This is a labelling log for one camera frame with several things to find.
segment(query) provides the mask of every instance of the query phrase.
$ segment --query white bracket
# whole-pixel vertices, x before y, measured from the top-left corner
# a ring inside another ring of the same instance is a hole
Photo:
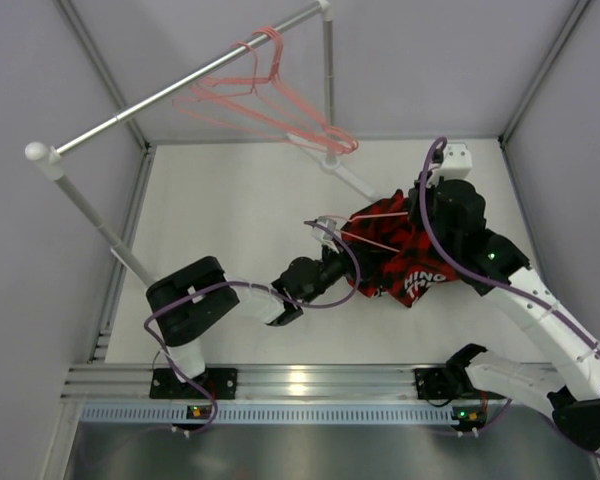
[[[564,380],[556,372],[513,362],[490,351],[471,360],[466,372],[474,388],[499,393],[548,418],[553,405],[547,394],[564,387]]]
[[[466,143],[449,143],[443,151],[443,160],[440,167],[436,168],[428,185],[437,185],[440,178],[445,180],[462,180],[471,171],[473,159]]]

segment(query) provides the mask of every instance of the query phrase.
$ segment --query cable tie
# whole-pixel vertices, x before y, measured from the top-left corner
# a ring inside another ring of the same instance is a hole
[[[542,320],[544,320],[549,315],[553,315],[553,313],[558,311],[558,309],[561,306],[562,306],[562,304],[560,303],[560,300],[556,300],[556,303],[551,305],[547,310],[544,311],[544,313],[542,315],[540,315],[540,318],[538,318],[538,323],[542,322]]]

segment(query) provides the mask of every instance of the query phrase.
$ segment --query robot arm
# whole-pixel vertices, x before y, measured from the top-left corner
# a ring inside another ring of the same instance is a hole
[[[553,418],[574,443],[597,450],[600,343],[551,294],[520,250],[485,228],[484,198],[471,184],[442,181],[428,190],[427,216],[444,250],[465,269],[507,288],[494,288],[475,276],[461,279],[507,314],[556,370],[512,362],[472,344],[451,357],[445,376],[457,382],[457,392],[491,391],[529,406]]]
[[[333,228],[325,221],[326,228]],[[314,226],[314,236],[322,230]],[[146,292],[167,353],[187,378],[204,373],[200,336],[231,313],[269,326],[284,326],[303,314],[310,304],[345,275],[354,276],[350,255],[323,246],[322,258],[299,257],[270,285],[227,277],[215,257],[202,258],[159,280]],[[196,292],[199,298],[185,301]],[[186,379],[180,375],[181,382]]]

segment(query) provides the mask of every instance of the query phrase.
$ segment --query wire hanger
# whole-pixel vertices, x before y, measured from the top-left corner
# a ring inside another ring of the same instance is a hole
[[[284,48],[284,42],[280,33],[273,27],[263,27],[254,32],[256,34],[267,35],[274,42],[275,50],[272,57],[271,67],[267,76],[258,77],[258,55],[253,47],[246,43],[236,43],[234,46],[239,45],[247,48],[250,53],[253,54],[253,74],[250,77],[225,77],[215,78],[206,77],[201,79],[196,84],[189,87],[190,92],[194,96],[180,96],[173,99],[173,106],[186,115],[200,118],[212,124],[232,128],[236,130],[242,130],[248,133],[252,133],[267,139],[282,141],[297,145],[299,147],[308,148],[312,150],[318,150],[320,152],[333,152],[336,155],[347,154],[355,151],[358,148],[358,141],[346,131],[328,125],[327,120],[323,114],[317,111],[309,102],[304,100],[300,94],[295,92],[280,78],[280,61],[282,59],[282,51]],[[292,103],[298,110],[302,112],[309,120],[316,123],[319,130],[312,128],[307,120],[302,119],[299,115],[291,114],[284,107],[265,97],[258,91],[259,85],[271,85],[280,95],[285,97]],[[245,92],[230,93],[225,95],[218,95],[211,91],[211,88],[220,85],[246,85],[249,86],[249,90]],[[276,110],[279,114],[286,117],[287,121],[276,120],[266,114],[259,112],[255,109],[241,105],[234,101],[236,97],[244,97],[254,95],[263,103]],[[304,142],[297,142],[288,137],[278,137],[254,128],[244,127],[235,125],[232,123],[224,122],[216,118],[202,115],[191,109],[184,108],[183,104],[197,104],[203,101],[213,102],[221,107],[228,110],[240,113],[246,117],[252,118],[265,125],[272,126],[278,130],[282,130],[286,133],[302,139]]]

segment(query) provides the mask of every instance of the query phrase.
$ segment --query white floor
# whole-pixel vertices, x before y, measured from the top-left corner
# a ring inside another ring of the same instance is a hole
[[[487,200],[488,226],[531,257],[497,142],[466,144],[474,163],[468,180]],[[429,145],[366,141],[344,161],[389,196],[413,185]],[[319,257],[303,220],[347,216],[366,203],[290,145],[161,146],[133,250],[156,278],[214,255],[232,276],[267,283],[294,258]],[[341,281],[316,303],[348,288]],[[143,286],[127,275],[107,362],[151,362],[157,345],[142,329],[149,314]],[[511,321],[460,282],[433,287],[412,309],[357,295],[336,309],[306,310],[282,328],[229,314],[202,337],[207,363],[238,364],[443,362],[469,342],[513,360],[544,361]]]

